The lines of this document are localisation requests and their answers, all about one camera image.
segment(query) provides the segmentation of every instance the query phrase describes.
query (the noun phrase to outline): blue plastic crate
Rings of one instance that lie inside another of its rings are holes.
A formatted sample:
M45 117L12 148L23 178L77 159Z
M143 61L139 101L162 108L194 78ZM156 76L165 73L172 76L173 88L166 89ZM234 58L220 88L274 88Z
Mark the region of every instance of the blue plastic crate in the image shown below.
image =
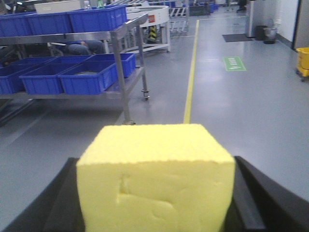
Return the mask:
M25 16L33 35L72 33L70 18L66 12L50 14L30 14Z
M63 93L58 74L75 64L48 64L21 75L28 94L60 94Z
M100 94L117 81L113 61L85 61L59 75L67 94Z
M68 12L73 31L93 32L111 31L127 22L126 5L109 5L104 9L84 10Z
M135 60L135 54L134 53L123 53L120 54L121 61L122 61L122 68L124 71L124 77L129 77L133 71L136 68L136 60ZM87 61L114 61L115 58L113 54L97 54L89 59Z
M0 16L0 36L28 36L32 35L30 25L26 20L26 15L33 12L25 12L19 14L4 14Z
M67 56L67 57L57 57L48 61L46 64L78 64L82 63L86 59L92 56Z
M209 4L209 6L210 6L210 9L211 9L211 13L213 13L213 12L214 12L214 3L211 2L211 3Z
M13 94L24 91L24 85L19 76L29 72L38 65L9 65L0 69L0 94Z
M44 64L53 59L55 59L55 57L29 57L15 61L11 64Z

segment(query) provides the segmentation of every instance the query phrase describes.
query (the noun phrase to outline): yellow foam block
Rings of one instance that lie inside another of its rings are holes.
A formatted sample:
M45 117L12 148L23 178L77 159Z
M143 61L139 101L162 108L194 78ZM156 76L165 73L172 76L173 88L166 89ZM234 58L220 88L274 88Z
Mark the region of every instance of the yellow foam block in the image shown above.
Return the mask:
M106 126L77 163L87 232L218 232L235 163L201 125Z

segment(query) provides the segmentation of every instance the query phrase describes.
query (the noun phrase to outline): white container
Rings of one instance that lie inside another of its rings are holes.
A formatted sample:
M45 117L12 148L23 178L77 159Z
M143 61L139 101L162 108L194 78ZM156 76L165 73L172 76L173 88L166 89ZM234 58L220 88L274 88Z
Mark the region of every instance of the white container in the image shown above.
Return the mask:
M34 4L38 14L59 13L81 9L79 0L55 1Z

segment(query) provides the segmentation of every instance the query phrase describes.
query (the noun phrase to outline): white wall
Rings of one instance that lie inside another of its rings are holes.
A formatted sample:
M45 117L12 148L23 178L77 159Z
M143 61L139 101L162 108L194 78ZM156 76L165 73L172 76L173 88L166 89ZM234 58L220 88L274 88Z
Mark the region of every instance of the white wall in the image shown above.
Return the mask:
M293 40L297 6L298 0L277 0L276 19L281 22L278 33L289 41Z

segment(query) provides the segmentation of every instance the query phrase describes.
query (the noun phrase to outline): metal leg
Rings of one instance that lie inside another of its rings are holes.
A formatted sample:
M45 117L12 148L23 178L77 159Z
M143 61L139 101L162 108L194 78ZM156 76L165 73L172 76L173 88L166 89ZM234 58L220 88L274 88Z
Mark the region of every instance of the metal leg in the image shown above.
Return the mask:
M140 66L144 67L144 56L143 56L143 37L142 37L142 31L140 26L138 25L136 27L136 33L137 33L137 43L138 43L138 47L139 47L139 54L140 54ZM142 81L143 81L143 89L141 90L144 94L144 98L145 100L149 99L149 89L147 88L147 81L146 81L146 73L144 72L143 76L142 76Z
M130 112L129 112L129 105L128 105L129 99L128 99L128 95L125 89L125 79L124 79L124 73L123 73L121 56L120 56L120 48L119 48L119 42L117 40L116 31L111 31L111 39L112 39L112 49L113 49L116 66L117 66L118 82L119 82L120 92L122 96L124 115L125 115L125 120L123 124L134 125L135 122L131 120Z

